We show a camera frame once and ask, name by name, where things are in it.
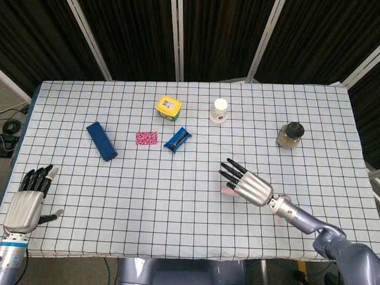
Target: pink snack package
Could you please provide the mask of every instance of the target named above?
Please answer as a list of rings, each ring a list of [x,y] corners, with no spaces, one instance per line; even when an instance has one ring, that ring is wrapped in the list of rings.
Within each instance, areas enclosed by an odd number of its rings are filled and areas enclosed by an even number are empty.
[[[231,196],[239,196],[238,193],[236,193],[234,190],[232,190],[231,188],[227,187],[227,186],[223,186],[220,190],[220,192],[222,194],[226,194],[226,195],[231,195]]]
[[[136,145],[157,144],[157,132],[137,132]]]

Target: robotic hand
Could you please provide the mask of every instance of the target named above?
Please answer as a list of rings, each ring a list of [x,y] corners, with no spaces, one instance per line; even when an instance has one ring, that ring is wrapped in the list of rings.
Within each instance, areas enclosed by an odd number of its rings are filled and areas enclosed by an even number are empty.
[[[56,220],[63,210],[41,216],[43,201],[58,168],[49,165],[29,171],[12,198],[4,221],[5,237],[0,242],[0,284],[17,283],[16,278],[27,250],[27,234],[38,224]]]
[[[380,259],[368,246],[351,243],[346,234],[337,226],[318,220],[298,206],[292,204],[286,195],[274,195],[272,186],[259,176],[246,170],[232,159],[227,161],[235,167],[222,163],[229,171],[219,173],[230,182],[227,186],[241,197],[258,207],[268,205],[271,211],[292,224],[301,232],[309,235],[318,231],[313,243],[314,249],[325,258],[336,260],[346,285],[379,285]]]

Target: bottle cap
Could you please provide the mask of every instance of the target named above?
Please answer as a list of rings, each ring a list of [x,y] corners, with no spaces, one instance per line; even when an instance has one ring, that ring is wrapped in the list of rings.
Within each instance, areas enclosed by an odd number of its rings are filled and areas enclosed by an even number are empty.
[[[288,124],[285,133],[289,138],[297,139],[303,136],[305,129],[299,122],[291,122]]]

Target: black backdrop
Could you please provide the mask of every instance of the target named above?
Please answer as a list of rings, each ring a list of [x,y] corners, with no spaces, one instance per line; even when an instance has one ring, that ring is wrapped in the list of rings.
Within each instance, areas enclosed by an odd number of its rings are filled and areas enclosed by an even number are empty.
[[[65,0],[0,1],[0,69],[30,96],[44,80],[104,80]]]
[[[349,90],[364,159],[380,169],[380,64]]]
[[[184,0],[185,81],[246,77],[274,0]]]
[[[80,0],[112,79],[175,81],[170,0]]]
[[[255,78],[343,82],[380,45],[380,1],[286,1]]]

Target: yellow container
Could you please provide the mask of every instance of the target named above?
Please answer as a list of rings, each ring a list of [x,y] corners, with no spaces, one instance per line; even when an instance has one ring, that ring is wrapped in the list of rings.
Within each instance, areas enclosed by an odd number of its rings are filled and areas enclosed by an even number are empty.
[[[182,103],[180,101],[169,96],[163,96],[157,104],[156,109],[160,112],[162,117],[175,121],[179,116],[181,106]]]

